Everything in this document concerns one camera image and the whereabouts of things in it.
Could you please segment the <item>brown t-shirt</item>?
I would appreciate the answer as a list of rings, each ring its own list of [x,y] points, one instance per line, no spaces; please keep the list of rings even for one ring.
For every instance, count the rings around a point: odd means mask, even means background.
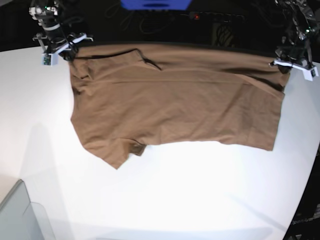
[[[176,142],[271,151],[290,77],[271,61],[179,45],[84,47],[69,64],[71,122],[81,145],[116,169]]]

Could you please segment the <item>black power strip red light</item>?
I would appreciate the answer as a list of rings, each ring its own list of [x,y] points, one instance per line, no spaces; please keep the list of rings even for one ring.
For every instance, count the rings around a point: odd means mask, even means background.
[[[244,22],[246,20],[243,15],[220,12],[190,11],[188,16],[192,20],[207,20],[215,23]]]

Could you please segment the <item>translucent grey plastic bin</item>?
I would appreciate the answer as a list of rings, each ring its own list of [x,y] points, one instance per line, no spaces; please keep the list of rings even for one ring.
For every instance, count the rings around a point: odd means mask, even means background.
[[[0,203],[2,240],[55,240],[45,208],[30,200],[25,182],[19,180]]]

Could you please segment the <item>blue plastic box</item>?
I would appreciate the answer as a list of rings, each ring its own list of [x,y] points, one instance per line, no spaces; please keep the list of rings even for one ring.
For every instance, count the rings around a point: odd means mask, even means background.
[[[127,10],[186,10],[192,0],[121,0]]]

